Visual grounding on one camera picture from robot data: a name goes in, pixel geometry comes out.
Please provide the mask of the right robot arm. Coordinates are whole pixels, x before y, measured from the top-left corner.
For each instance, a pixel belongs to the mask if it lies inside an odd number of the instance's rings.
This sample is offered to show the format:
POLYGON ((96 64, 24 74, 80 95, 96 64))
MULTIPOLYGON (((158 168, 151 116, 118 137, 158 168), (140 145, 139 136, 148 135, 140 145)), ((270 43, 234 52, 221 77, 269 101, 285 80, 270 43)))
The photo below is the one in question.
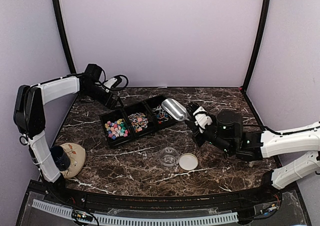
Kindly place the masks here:
POLYGON ((283 189, 320 169, 319 122, 292 131, 276 132, 261 126, 260 132, 244 132, 243 118, 234 111, 222 110, 217 115, 210 115, 197 103, 189 103, 186 110, 190 115, 186 124, 193 132, 196 145, 208 142, 225 156, 252 162, 279 154, 305 152, 293 162, 263 175, 262 187, 255 192, 260 203, 273 197, 274 188, 283 189))

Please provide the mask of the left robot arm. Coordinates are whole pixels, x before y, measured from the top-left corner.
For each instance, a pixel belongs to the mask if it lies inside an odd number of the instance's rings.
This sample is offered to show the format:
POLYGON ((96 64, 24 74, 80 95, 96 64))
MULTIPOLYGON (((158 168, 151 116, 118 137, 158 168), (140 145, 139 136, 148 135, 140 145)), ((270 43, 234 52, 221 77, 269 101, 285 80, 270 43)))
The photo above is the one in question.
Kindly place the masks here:
POLYGON ((128 81, 126 76, 116 75, 101 82, 99 75, 81 73, 19 87, 13 121, 21 134, 21 144, 28 146, 44 181, 56 184, 63 180, 46 140, 45 105, 66 95, 82 93, 113 110, 122 103, 114 93, 122 90, 120 83, 128 81))

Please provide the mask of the black three-compartment candy tray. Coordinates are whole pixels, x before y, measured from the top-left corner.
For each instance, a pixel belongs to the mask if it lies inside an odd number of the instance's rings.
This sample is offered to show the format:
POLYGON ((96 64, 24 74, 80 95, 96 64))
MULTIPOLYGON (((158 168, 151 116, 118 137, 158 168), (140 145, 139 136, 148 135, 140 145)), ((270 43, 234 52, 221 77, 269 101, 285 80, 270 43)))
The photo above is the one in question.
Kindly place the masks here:
POLYGON ((99 116, 109 148, 139 139, 176 124, 158 95, 99 116))

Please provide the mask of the metal scoop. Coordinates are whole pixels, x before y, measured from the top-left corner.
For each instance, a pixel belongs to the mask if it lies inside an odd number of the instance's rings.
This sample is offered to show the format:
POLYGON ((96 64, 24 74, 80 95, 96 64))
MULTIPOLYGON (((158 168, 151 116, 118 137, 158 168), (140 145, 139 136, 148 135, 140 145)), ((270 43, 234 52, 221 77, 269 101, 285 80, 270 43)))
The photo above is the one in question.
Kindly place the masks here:
POLYGON ((189 121, 187 109, 177 100, 168 98, 161 103, 162 108, 176 121, 189 121))

